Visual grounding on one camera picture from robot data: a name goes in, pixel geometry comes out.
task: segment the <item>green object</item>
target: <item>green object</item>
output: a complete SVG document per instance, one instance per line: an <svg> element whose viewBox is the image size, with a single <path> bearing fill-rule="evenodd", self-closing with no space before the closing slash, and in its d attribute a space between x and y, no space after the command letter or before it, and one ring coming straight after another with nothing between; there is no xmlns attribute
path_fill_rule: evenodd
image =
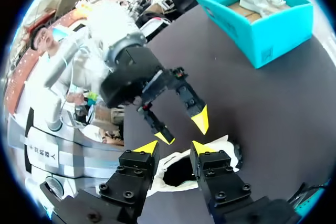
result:
<svg viewBox="0 0 336 224"><path fill-rule="evenodd" d="M98 98L98 94L93 93L92 91L89 92L89 94L88 94L88 99L89 100L91 99L92 101L96 102L97 98Z"/></svg>

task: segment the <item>blue box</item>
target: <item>blue box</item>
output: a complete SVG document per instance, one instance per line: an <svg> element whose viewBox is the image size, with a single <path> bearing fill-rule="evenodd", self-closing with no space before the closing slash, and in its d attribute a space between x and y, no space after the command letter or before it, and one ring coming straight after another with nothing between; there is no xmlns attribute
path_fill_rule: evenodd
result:
<svg viewBox="0 0 336 224"><path fill-rule="evenodd" d="M289 9L253 23L227 7L239 0L197 1L255 68L289 52L312 36L313 6L308 0L285 0Z"/></svg>

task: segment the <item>white robotic arm segment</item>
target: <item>white robotic arm segment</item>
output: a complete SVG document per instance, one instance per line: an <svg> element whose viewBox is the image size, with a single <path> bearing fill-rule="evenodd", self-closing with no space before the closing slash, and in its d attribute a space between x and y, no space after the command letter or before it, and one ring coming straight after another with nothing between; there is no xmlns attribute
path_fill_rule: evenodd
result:
<svg viewBox="0 0 336 224"><path fill-rule="evenodd" d="M146 44L145 36L127 11L110 0L94 4L88 16L88 26L92 38L102 42L102 57L109 67L114 67L113 61L122 49Z"/></svg>
<svg viewBox="0 0 336 224"><path fill-rule="evenodd" d="M79 51L79 41L66 39L53 56L52 69L48 72L43 83L44 88L51 88L62 75L66 67L71 63Z"/></svg>
<svg viewBox="0 0 336 224"><path fill-rule="evenodd" d="M62 126L60 121L61 97L49 88L42 88L35 99L38 103L38 107L35 108L37 118L42 118L51 131L58 131Z"/></svg>

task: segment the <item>screw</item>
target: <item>screw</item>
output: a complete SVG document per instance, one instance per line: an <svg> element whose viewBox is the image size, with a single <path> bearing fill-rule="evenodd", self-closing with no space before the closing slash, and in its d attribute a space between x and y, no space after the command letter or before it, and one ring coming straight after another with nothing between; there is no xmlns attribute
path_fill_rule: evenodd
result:
<svg viewBox="0 0 336 224"><path fill-rule="evenodd" d="M140 170L140 169L136 169L136 170L134 171L134 173L137 174L137 175L141 175L141 174L143 173L143 171Z"/></svg>
<svg viewBox="0 0 336 224"><path fill-rule="evenodd" d="M97 212L88 213L87 218L93 223L97 223L100 221L100 215Z"/></svg>
<svg viewBox="0 0 336 224"><path fill-rule="evenodd" d="M213 176L215 176L215 172L214 172L214 170L212 170L212 169L210 169L210 170L208 170L207 172L206 172L206 174L209 176L209 177L213 177Z"/></svg>
<svg viewBox="0 0 336 224"><path fill-rule="evenodd" d="M250 191L250 190L251 190L251 185L250 184L243 185L243 191Z"/></svg>
<svg viewBox="0 0 336 224"><path fill-rule="evenodd" d="M226 167L225 167L225 170L226 170L227 172L232 172L232 171L233 171L233 167L232 167L232 166L226 166Z"/></svg>
<svg viewBox="0 0 336 224"><path fill-rule="evenodd" d="M220 192L218 192L218 193L216 194L215 198L216 198L217 200L223 200L223 199L226 198L226 194L225 194L225 192L220 191Z"/></svg>
<svg viewBox="0 0 336 224"><path fill-rule="evenodd" d="M125 170L125 167L123 167L122 165L119 165L117 167L117 171L121 172L122 170Z"/></svg>
<svg viewBox="0 0 336 224"><path fill-rule="evenodd" d="M109 186L106 185L106 184L100 184L100 185L99 185L99 189L100 189L101 191L105 191L105 190L107 190L108 188L109 188Z"/></svg>
<svg viewBox="0 0 336 224"><path fill-rule="evenodd" d="M260 219L260 215L253 213L249 216L250 220L252 221L252 223L257 223Z"/></svg>
<svg viewBox="0 0 336 224"><path fill-rule="evenodd" d="M125 199L131 199L134 197L134 193L131 191L124 191L124 193L122 194L122 196L124 196Z"/></svg>

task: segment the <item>robotic arm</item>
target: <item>robotic arm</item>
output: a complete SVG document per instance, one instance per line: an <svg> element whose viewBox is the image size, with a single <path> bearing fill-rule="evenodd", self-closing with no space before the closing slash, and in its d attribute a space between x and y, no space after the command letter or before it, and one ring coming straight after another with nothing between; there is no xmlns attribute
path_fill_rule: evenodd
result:
<svg viewBox="0 0 336 224"><path fill-rule="evenodd" d="M300 216L285 200L263 197L253 201L251 186L233 172L230 157L198 142L191 144L190 160L198 186L215 224L298 223ZM53 223L136 224L147 190L159 163L159 143L154 141L119 157L117 172L99 185L99 194L79 190L75 198L60 200L47 182L40 188L54 205Z"/></svg>
<svg viewBox="0 0 336 224"><path fill-rule="evenodd" d="M110 69L100 89L100 95L107 106L113 108L120 104L129 104L136 97L140 97L142 102L137 111L149 123L156 137L172 144L175 137L150 108L164 90L173 89L185 104L190 118L205 134L208 129L207 107L186 82L187 74L184 69L165 69L145 46L145 36L119 4L101 1L91 9L88 15L90 36L93 40L101 41L101 58ZM57 61L43 85L49 92L79 49L76 39L68 38L63 44L65 45L54 56ZM53 106L47 107L47 123L51 130L57 131L61 127L61 102L56 97L51 100Z"/></svg>
<svg viewBox="0 0 336 224"><path fill-rule="evenodd" d="M62 43L57 53L54 55L55 60L52 68L47 73L46 79L42 83L41 105L43 107L45 121L50 130L58 131L62 126L60 120L61 98L51 91L51 87L62 75L66 67L78 52L79 46L75 40L67 40Z"/></svg>

